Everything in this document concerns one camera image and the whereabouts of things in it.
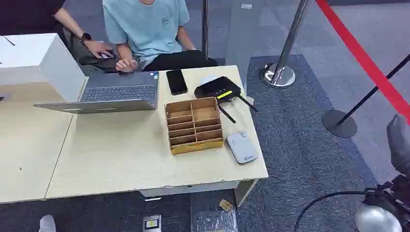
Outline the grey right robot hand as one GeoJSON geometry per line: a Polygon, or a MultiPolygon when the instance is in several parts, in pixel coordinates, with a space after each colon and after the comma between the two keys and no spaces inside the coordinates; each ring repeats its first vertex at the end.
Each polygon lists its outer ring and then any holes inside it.
{"type": "Polygon", "coordinates": [[[394,168],[410,177],[410,142],[405,136],[405,129],[408,126],[406,119],[396,114],[387,125],[387,139],[391,151],[391,164],[394,168]]]}

